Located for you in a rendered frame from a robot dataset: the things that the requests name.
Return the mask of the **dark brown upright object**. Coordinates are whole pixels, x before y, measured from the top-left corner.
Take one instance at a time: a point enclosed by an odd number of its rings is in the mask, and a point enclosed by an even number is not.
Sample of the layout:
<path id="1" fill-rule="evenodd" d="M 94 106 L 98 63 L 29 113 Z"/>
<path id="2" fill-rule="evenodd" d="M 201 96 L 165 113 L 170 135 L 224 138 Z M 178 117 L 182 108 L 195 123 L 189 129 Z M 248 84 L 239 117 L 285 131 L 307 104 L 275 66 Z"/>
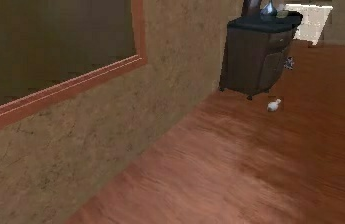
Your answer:
<path id="1" fill-rule="evenodd" d="M 243 0 L 241 16 L 250 16 L 260 12 L 262 0 Z"/>

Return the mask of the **blue glass vase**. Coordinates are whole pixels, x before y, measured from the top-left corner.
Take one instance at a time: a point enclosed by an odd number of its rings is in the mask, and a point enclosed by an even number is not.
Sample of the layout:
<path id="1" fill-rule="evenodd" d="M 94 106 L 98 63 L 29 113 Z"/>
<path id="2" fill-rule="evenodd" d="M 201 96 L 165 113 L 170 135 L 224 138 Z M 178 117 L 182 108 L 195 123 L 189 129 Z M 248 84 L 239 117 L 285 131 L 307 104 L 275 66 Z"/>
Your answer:
<path id="1" fill-rule="evenodd" d="M 276 16 L 277 9 L 274 7 L 273 0 L 269 0 L 268 3 L 260 10 L 261 16 Z"/>

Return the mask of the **dark brown cabinet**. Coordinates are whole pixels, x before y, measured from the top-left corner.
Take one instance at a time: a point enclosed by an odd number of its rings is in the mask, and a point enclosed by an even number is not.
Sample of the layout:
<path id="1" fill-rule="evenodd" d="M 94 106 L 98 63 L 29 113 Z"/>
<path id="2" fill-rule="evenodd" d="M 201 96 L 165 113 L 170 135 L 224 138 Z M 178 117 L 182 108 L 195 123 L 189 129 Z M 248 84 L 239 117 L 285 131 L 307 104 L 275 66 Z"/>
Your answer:
<path id="1" fill-rule="evenodd" d="M 303 15 L 289 11 L 285 18 L 260 13 L 227 23 L 218 89 L 247 96 L 269 92 L 281 77 L 291 42 Z"/>

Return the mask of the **red framed window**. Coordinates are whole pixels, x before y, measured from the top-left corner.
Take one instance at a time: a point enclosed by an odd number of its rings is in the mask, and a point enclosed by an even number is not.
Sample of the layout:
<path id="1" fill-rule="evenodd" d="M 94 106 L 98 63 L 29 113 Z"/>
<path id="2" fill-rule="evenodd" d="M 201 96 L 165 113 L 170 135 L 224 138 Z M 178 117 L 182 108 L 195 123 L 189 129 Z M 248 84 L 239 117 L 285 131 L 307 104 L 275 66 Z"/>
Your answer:
<path id="1" fill-rule="evenodd" d="M 0 129 L 146 62 L 143 0 L 0 0 Z"/>

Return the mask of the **small white bottle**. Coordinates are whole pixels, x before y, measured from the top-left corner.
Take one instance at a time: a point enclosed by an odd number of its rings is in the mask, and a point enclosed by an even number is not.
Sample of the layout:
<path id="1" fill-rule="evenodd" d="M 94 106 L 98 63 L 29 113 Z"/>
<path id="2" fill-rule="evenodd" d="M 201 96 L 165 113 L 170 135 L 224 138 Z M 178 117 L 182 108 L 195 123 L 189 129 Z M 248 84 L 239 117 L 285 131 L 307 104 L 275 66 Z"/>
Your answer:
<path id="1" fill-rule="evenodd" d="M 276 99 L 273 102 L 269 102 L 267 105 L 268 112 L 275 112 L 279 108 L 279 104 L 281 103 L 281 99 Z"/>

